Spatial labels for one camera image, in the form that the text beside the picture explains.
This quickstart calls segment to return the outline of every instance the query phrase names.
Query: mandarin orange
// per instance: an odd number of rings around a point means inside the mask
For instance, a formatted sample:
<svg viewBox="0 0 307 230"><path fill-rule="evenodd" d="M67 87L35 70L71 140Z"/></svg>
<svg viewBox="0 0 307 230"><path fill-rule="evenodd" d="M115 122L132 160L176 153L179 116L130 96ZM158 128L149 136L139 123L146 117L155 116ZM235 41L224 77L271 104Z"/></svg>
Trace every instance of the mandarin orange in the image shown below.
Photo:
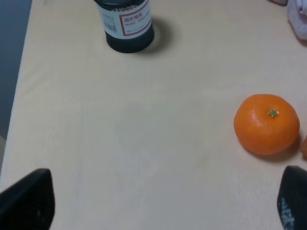
<svg viewBox="0 0 307 230"><path fill-rule="evenodd" d="M275 154L291 146L298 137L299 127L294 108L271 94L248 97L234 119L239 142L258 155Z"/></svg>

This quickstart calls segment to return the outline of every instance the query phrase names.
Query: green stem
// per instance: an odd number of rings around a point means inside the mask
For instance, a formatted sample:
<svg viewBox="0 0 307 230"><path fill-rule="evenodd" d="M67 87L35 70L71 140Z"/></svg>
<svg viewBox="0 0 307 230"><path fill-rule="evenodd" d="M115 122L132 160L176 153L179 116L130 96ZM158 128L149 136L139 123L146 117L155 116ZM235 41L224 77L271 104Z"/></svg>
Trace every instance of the green stem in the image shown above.
<svg viewBox="0 0 307 230"><path fill-rule="evenodd" d="M271 109L270 112L269 112L269 115L274 118L274 117L278 116L278 112L276 111L276 109Z"/></svg>

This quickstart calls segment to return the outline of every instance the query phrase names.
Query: dark bottle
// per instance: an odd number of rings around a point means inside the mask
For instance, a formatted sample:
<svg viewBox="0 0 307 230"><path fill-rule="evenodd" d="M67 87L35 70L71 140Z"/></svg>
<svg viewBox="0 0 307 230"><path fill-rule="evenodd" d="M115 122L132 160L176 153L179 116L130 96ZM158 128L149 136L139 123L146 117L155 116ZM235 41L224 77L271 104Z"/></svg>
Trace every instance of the dark bottle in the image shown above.
<svg viewBox="0 0 307 230"><path fill-rule="evenodd" d="M154 37L149 0L95 0L106 41L121 53L145 49Z"/></svg>

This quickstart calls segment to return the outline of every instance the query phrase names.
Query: black object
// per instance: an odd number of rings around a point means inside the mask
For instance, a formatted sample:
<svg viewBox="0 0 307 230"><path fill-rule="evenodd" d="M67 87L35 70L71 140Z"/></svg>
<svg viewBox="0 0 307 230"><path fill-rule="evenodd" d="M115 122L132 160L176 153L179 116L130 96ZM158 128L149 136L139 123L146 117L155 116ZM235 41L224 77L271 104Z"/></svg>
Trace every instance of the black object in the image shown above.
<svg viewBox="0 0 307 230"><path fill-rule="evenodd" d="M286 167L277 209L285 230L307 230L307 171L298 166Z"/></svg>
<svg viewBox="0 0 307 230"><path fill-rule="evenodd" d="M0 194L0 230L48 230L55 212L49 169L37 169Z"/></svg>
<svg viewBox="0 0 307 230"><path fill-rule="evenodd" d="M133 6L141 5L145 0L94 0L101 8L108 11L118 11L118 9L130 10ZM135 53L145 49L154 39L154 29L152 23L148 30L142 35L131 39L119 39L106 32L106 41L109 46L121 53Z"/></svg>

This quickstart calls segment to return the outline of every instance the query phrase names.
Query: floor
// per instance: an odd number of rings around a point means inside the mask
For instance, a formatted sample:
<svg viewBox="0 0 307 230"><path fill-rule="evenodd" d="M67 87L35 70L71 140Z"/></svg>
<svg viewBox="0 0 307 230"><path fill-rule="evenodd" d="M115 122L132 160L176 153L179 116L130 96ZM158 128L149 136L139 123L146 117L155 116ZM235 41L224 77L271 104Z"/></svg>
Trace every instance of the floor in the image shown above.
<svg viewBox="0 0 307 230"><path fill-rule="evenodd" d="M2 167L2 161L4 156L4 148L5 148L5 139L3 137L0 137L0 172Z"/></svg>
<svg viewBox="0 0 307 230"><path fill-rule="evenodd" d="M0 0L0 169L32 0Z"/></svg>

